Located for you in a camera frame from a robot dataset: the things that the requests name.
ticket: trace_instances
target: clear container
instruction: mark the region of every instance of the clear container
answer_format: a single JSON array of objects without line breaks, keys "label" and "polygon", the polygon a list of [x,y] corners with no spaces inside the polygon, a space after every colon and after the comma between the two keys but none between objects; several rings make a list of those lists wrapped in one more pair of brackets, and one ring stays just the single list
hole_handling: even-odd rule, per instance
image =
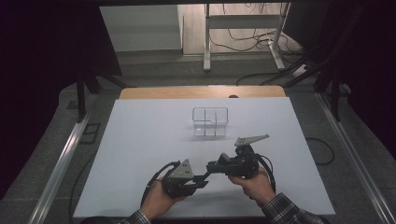
[{"label": "clear container", "polygon": [[196,136],[225,136],[228,108],[195,107],[192,110],[192,121]]}]

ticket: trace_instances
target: gray floor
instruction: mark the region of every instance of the gray floor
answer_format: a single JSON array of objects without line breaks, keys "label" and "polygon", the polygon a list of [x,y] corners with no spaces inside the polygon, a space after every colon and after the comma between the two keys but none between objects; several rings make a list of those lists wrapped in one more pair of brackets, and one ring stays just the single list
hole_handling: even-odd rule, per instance
[{"label": "gray floor", "polygon": [[[123,77],[119,77],[119,79],[137,87],[234,85],[235,81],[243,75],[275,72],[276,70],[272,58],[266,54],[217,55],[213,59],[210,73],[203,71],[203,62],[200,57],[183,57],[174,52],[158,52],[154,55],[150,53],[138,55],[122,53],[119,54],[119,62],[123,73]],[[247,78],[241,82],[241,85],[257,85],[272,76],[262,75]],[[283,77],[273,84],[279,84],[289,79],[291,76]],[[89,123],[101,124],[98,137],[92,144],[78,145],[45,223],[68,223],[68,207],[72,188],[82,167],[98,148],[114,101],[120,95],[119,87],[101,78],[99,80],[104,89],[94,105],[94,113],[89,121]],[[329,216],[328,219],[332,223],[381,223],[370,199],[366,196],[365,189],[355,175],[345,151],[319,106],[311,88],[313,81],[315,78],[311,77],[294,88],[286,89],[286,93],[292,101],[304,135],[322,139],[334,149],[334,162],[318,167],[337,214]],[[75,86],[70,86],[61,92],[60,103],[51,124],[18,179],[0,202],[1,223],[26,223],[32,215],[35,204],[77,120],[77,110],[70,106],[76,100]],[[380,187],[391,211],[395,214],[395,160],[354,114],[347,104],[347,98],[341,98],[340,116],[351,141]],[[87,134],[83,136],[82,140],[90,141],[91,138]],[[324,161],[328,158],[329,154],[325,146],[314,141],[308,141],[308,145],[316,161]],[[87,169],[82,172],[81,178],[76,184],[76,191],[72,198],[73,205],[78,202],[78,195],[82,191],[91,163],[88,163]]]}]

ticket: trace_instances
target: sleeve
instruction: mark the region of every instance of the sleeve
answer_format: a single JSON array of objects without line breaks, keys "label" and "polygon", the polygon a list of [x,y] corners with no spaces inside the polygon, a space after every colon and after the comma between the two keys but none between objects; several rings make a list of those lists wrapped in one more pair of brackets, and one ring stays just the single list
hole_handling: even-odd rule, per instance
[{"label": "sleeve", "polygon": [[151,224],[151,222],[139,209],[135,211],[130,217],[119,222],[119,224]]},{"label": "sleeve", "polygon": [[320,217],[300,209],[283,193],[276,195],[271,202],[264,206],[262,211],[272,224],[323,224]]}]

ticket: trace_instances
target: wooden edge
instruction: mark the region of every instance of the wooden edge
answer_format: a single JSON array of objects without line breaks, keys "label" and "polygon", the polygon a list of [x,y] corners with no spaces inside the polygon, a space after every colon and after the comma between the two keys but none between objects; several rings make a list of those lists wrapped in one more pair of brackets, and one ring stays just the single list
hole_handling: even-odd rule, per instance
[{"label": "wooden edge", "polygon": [[198,86],[198,87],[149,87],[127,88],[120,94],[127,99],[193,99],[193,98],[285,97],[280,86]]}]

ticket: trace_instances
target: human hand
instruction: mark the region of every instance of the human hand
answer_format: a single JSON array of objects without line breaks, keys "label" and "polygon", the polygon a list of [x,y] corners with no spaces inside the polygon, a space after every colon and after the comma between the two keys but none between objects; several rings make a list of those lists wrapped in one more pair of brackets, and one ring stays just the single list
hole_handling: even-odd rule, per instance
[{"label": "human hand", "polygon": [[245,194],[250,199],[256,201],[256,204],[260,208],[263,208],[276,196],[271,187],[268,174],[262,167],[259,167],[257,173],[250,179],[231,175],[229,175],[228,178],[230,178],[233,184],[241,186]]},{"label": "human hand", "polygon": [[184,200],[186,197],[172,199],[164,191],[160,180],[154,181],[148,192],[146,200],[140,210],[146,215],[148,220],[152,220],[165,214],[175,203]]}]

